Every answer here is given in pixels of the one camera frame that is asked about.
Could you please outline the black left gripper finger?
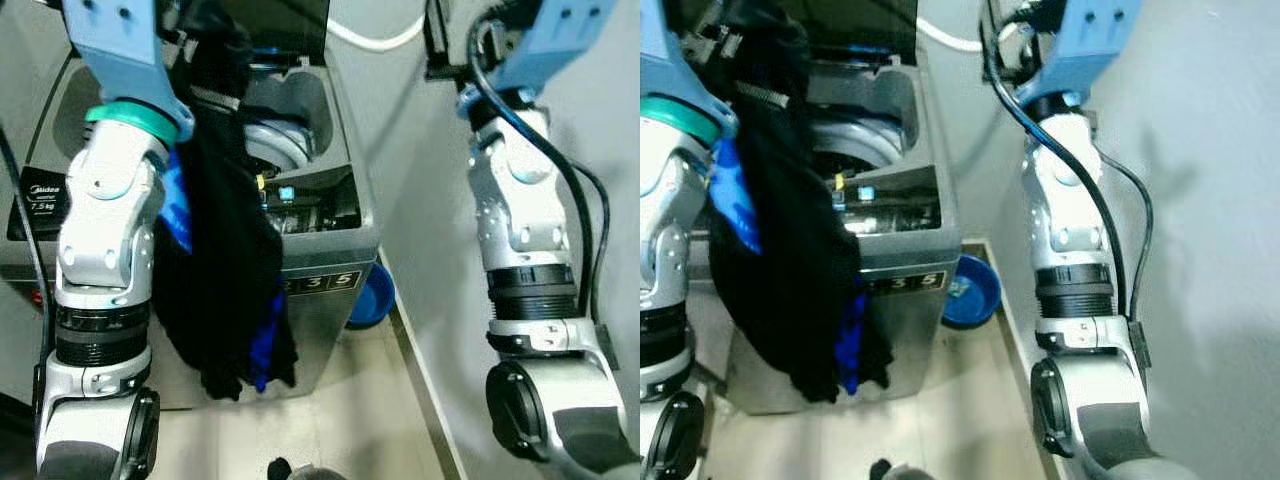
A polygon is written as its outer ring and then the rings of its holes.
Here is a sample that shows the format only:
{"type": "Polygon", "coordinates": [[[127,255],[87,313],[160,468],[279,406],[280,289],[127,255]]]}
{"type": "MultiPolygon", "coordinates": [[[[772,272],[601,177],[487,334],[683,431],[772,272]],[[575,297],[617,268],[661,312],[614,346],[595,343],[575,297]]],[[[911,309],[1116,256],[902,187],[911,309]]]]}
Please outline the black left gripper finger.
{"type": "Polygon", "coordinates": [[[777,111],[786,111],[790,96],[773,90],[768,90],[748,82],[736,81],[735,90],[739,93],[739,106],[769,108],[777,111]]]}
{"type": "Polygon", "coordinates": [[[241,109],[239,99],[196,84],[192,86],[192,96],[202,108],[216,109],[224,113],[237,113],[241,109]]]}

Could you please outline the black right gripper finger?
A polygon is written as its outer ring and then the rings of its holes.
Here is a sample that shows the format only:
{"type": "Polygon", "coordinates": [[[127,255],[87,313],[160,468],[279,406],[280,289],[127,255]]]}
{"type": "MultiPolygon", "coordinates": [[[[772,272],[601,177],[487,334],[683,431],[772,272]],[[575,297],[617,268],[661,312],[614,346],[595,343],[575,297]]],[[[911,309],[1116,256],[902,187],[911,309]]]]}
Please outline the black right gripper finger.
{"type": "Polygon", "coordinates": [[[448,63],[448,8],[445,1],[424,3],[424,42],[428,63],[448,63]]]}

